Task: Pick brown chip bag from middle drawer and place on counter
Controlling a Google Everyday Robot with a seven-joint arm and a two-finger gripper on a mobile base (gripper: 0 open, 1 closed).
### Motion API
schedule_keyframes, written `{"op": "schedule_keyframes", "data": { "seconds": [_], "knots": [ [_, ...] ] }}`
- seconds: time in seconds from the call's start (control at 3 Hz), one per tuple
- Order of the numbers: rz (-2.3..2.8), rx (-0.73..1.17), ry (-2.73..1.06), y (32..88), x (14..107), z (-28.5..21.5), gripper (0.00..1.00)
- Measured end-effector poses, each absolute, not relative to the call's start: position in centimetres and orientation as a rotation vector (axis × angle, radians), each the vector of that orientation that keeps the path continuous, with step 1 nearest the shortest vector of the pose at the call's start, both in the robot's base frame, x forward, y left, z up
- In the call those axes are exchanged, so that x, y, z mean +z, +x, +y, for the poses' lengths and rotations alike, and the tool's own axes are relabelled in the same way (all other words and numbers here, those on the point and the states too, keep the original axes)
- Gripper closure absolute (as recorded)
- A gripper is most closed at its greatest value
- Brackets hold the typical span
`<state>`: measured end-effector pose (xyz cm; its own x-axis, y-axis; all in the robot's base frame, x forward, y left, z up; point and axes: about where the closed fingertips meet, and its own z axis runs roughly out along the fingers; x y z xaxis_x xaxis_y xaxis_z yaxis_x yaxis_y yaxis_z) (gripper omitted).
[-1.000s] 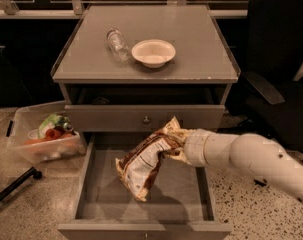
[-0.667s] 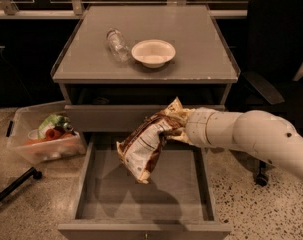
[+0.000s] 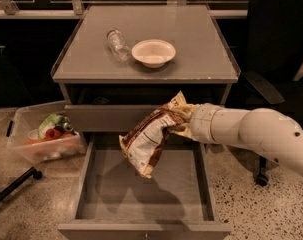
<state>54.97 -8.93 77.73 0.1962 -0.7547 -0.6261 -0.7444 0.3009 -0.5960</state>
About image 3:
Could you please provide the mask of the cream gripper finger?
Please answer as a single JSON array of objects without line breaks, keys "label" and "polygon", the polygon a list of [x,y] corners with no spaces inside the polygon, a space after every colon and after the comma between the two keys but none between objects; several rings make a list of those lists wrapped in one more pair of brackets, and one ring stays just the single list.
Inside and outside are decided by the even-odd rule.
[{"label": "cream gripper finger", "polygon": [[190,118],[199,104],[185,104],[176,108],[177,113],[183,118]]},{"label": "cream gripper finger", "polygon": [[190,127],[188,123],[183,123],[180,125],[170,126],[168,131],[172,134],[182,136],[188,139],[192,139],[193,135],[191,133]]}]

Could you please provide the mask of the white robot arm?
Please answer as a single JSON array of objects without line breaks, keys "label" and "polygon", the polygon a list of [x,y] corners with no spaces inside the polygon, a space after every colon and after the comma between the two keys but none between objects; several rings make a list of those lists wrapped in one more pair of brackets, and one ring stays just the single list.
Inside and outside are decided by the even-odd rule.
[{"label": "white robot arm", "polygon": [[177,131],[203,144],[250,150],[303,177],[303,129],[282,113],[258,108],[229,109],[210,103],[173,109],[185,123]]}]

